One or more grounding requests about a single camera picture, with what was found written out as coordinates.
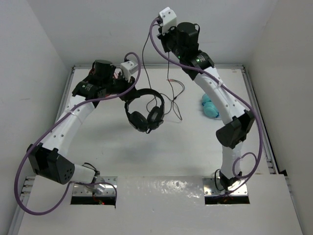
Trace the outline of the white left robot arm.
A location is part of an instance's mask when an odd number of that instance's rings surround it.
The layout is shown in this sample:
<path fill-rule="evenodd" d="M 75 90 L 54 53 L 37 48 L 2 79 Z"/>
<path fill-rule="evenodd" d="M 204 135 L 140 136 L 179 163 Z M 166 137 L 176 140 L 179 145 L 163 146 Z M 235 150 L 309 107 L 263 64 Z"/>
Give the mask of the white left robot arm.
<path fill-rule="evenodd" d="M 69 161 L 66 156 L 70 144 L 84 120 L 99 101 L 111 94 L 120 96 L 134 84 L 138 63 L 126 60 L 114 76 L 116 67 L 109 61 L 96 60 L 86 78 L 80 81 L 69 98 L 56 126 L 38 144 L 29 146 L 29 161 L 36 175 L 61 185 L 68 182 L 91 184 L 96 170 Z"/>

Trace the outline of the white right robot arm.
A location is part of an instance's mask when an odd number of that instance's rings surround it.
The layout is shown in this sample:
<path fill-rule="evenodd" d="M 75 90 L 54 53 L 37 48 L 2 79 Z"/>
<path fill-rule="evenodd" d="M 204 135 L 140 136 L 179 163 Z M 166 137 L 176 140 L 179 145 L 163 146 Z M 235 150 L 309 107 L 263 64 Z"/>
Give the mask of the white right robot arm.
<path fill-rule="evenodd" d="M 207 53 L 199 49 L 200 27 L 198 24 L 182 22 L 162 23 L 158 38 L 166 53 L 173 53 L 182 64 L 183 71 L 208 95 L 219 111 L 224 126 L 216 131 L 222 149 L 220 183 L 228 189 L 242 175 L 236 159 L 241 156 L 243 142 L 255 121 L 248 111 L 232 94 L 222 88 L 214 62 Z"/>

